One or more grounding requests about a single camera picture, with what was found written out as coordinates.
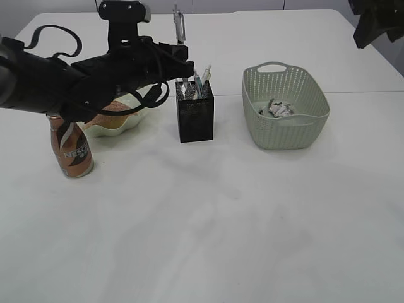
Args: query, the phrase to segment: pen holder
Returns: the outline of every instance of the pen holder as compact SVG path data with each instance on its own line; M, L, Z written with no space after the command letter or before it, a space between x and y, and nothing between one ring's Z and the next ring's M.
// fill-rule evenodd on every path
M202 98L196 100L195 81L190 81L187 89L183 82L177 82L175 90L181 143L213 140L214 96L209 81L203 87Z

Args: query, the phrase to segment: table surface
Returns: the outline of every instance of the table surface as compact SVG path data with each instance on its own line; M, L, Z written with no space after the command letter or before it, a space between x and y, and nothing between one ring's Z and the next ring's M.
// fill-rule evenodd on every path
M83 52L67 62L107 52L108 23L97 13L41 14L17 38L30 41L44 24L68 27L82 38ZM212 64L215 95L240 95L243 71L268 61L307 69L324 92L404 91L399 72L373 46L358 50L353 33L354 27L333 10L186 15L190 59L201 74ZM140 25L140 34L176 43L172 15L153 15L151 23ZM49 57L74 50L73 38L48 29L32 52Z
M252 141L241 96L180 144L173 98L62 176L44 116L0 111L1 302L402 302L404 92L329 93L308 149Z

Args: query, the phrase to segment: black cable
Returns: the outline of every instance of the black cable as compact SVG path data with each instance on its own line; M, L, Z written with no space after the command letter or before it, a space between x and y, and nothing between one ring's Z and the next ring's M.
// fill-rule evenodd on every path
M54 54L52 57L53 57L53 58L57 58L57 57L59 57L59 56L66 56L66 57L73 58L73 57L78 56L78 54L79 54L79 53L81 52L81 50L83 49L83 43L81 42L80 37L77 36L77 34L74 33L74 31L72 31L72 30L70 30L70 29L68 29L68 28L66 28L66 27L61 27L61 26L59 26L59 25L42 25L41 27L38 27L38 28L33 32L32 40L31 40L30 45L24 47L24 49L33 49L34 47L36 47L36 46L38 45L38 42L39 42L39 37L40 37L41 31L42 31L43 29L49 28L49 27L51 27L51 28L57 28L57 29L59 29L59 30L63 30L63 31L66 32L66 33L69 33L71 36L73 36L73 38L76 40L76 43L77 43L77 49L76 49L76 51L75 51L74 53L72 53L71 55L69 55L69 54L67 54L67 53L65 53L65 52L57 52L57 53Z

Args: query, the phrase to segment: bottle label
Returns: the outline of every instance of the bottle label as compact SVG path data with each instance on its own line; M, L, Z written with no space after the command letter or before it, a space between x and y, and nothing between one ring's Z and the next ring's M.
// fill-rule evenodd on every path
M84 143L83 146L79 147L76 150L73 150L69 153L63 153L65 158L84 158L88 155L88 151L89 151L89 146L88 146L88 142Z

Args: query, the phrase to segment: plastic basket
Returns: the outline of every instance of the plastic basket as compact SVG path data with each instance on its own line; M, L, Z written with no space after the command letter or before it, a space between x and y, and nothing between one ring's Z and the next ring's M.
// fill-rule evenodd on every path
M258 71L268 65L283 66L285 70ZM259 109L272 98L291 104L295 114L281 118L261 115ZM330 114L327 99L313 77L302 68L280 62L268 62L244 71L243 105L253 140L268 150L310 146Z

